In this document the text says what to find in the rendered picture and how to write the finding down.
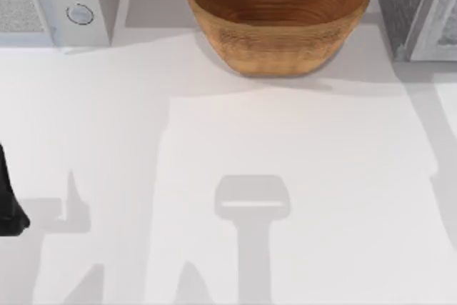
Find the brown woven basket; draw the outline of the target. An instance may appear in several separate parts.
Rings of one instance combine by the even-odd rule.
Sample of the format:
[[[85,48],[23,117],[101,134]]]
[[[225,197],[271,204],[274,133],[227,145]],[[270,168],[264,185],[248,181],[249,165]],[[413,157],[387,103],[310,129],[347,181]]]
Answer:
[[[323,66],[370,0],[188,0],[211,48],[234,71],[294,76]]]

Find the pale microwave oven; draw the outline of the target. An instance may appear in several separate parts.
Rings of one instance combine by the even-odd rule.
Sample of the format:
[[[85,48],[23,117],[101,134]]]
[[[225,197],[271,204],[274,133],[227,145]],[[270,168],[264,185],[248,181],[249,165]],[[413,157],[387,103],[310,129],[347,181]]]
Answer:
[[[0,47],[89,48],[109,46],[120,0],[0,0]],[[72,23],[66,8],[88,6],[94,20]]]

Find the round microwave knob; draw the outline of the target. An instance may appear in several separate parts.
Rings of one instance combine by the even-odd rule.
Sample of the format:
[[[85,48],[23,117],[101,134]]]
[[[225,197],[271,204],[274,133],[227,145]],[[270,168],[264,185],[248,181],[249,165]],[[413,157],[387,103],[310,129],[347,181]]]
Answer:
[[[67,18],[79,26],[89,25],[94,20],[93,11],[86,5],[73,4],[66,8]]]

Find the grey cabinet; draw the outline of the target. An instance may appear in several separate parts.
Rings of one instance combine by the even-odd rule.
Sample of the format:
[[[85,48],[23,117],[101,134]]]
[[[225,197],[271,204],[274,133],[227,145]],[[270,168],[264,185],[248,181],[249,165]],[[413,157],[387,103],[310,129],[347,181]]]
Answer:
[[[395,61],[457,62],[457,0],[378,0]]]

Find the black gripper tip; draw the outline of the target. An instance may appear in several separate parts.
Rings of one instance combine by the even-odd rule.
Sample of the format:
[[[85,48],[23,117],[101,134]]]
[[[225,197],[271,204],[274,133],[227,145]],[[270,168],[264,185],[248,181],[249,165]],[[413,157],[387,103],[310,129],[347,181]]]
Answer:
[[[30,223],[12,189],[4,149],[0,144],[0,236],[20,236]]]

